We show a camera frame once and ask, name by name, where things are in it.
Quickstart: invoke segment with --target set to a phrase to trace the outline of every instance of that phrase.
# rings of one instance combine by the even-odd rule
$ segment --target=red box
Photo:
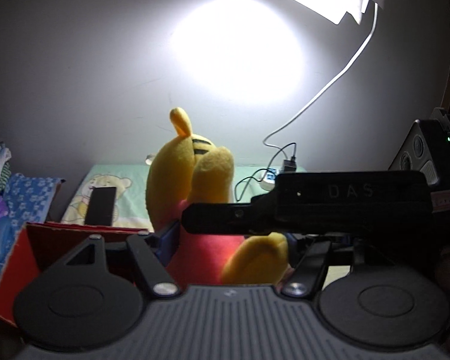
[[[90,234],[100,234],[106,242],[123,242],[138,230],[51,222],[26,223],[18,234],[0,279],[0,319],[16,326],[12,310],[18,293]]]

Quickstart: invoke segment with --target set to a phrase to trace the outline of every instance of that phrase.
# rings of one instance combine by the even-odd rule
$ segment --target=plush toy foot
[[[222,270],[222,284],[277,284],[288,268],[288,244],[283,234],[250,237]]]

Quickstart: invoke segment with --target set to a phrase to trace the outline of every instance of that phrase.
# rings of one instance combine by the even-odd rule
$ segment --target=wall
[[[94,163],[139,163],[171,139],[171,107],[229,147],[239,164],[264,164],[261,145],[350,59],[370,31],[350,15],[335,26],[293,0],[257,0],[295,34],[298,87],[276,102],[221,97],[192,80],[170,37],[212,0],[0,0],[0,131],[14,171],[67,179],[63,210]],[[309,170],[380,170],[412,121],[440,105],[450,64],[449,0],[386,0],[354,67],[276,143],[298,142]]]

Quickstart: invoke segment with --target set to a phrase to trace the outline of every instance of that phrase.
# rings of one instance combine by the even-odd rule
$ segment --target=smartphone
[[[85,214],[85,225],[111,226],[115,208],[116,187],[94,188]]]

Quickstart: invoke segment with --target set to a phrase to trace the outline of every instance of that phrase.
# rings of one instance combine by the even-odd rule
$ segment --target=blue cloth
[[[8,206],[11,234],[7,241],[7,256],[25,222],[43,223],[55,195],[60,178],[28,178],[17,173],[8,180],[3,200]],[[0,262],[0,275],[6,259]]]

